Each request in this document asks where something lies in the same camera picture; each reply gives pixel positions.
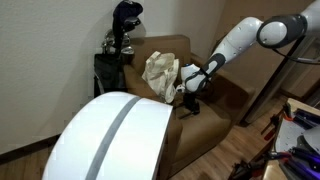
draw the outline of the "white wall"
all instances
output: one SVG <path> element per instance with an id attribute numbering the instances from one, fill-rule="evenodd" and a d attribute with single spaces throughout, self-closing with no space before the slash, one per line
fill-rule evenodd
<path id="1" fill-rule="evenodd" d="M 132 36 L 185 34 L 205 57 L 225 0 L 148 0 Z M 0 154 L 59 134 L 93 97 L 93 55 L 119 0 L 3 1 Z"/>

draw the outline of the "armchair cushion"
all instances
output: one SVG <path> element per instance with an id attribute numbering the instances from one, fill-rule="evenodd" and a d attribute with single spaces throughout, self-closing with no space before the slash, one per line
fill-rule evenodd
<path id="1" fill-rule="evenodd" d="M 160 101 L 158 95 L 151 87 L 139 76 L 139 74 L 130 65 L 124 65 L 126 86 L 128 93 L 135 94 L 140 97 Z"/>

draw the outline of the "cable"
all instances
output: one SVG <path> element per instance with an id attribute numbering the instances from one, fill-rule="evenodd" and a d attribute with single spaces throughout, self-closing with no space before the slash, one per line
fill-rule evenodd
<path id="1" fill-rule="evenodd" d="M 301 63 L 301 64 L 311 64 L 311 65 L 320 65 L 320 61 L 319 58 L 316 59 L 307 59 L 307 58 L 295 58 L 292 56 L 287 56 L 285 54 L 282 54 L 281 52 L 279 52 L 277 49 L 272 49 L 274 52 L 276 52 L 277 54 L 280 54 L 283 57 L 288 58 L 291 61 L 297 62 L 297 63 Z"/>

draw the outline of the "clutter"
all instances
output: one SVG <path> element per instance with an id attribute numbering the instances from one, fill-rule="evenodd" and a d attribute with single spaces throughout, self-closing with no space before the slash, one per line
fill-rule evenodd
<path id="1" fill-rule="evenodd" d="M 176 95 L 174 82 L 179 71 L 179 59 L 173 53 L 154 52 L 146 61 L 142 78 L 165 103 Z"/>

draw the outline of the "armchair armrest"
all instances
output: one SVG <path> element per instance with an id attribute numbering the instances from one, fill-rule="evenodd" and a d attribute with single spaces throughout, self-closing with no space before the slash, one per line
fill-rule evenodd
<path id="1" fill-rule="evenodd" d="M 191 63 L 201 67 L 205 62 L 197 55 L 191 55 Z M 230 115 L 232 125 L 238 124 L 251 105 L 255 88 L 223 69 L 216 72 L 208 86 L 204 96 L 206 103 L 217 105 Z"/>

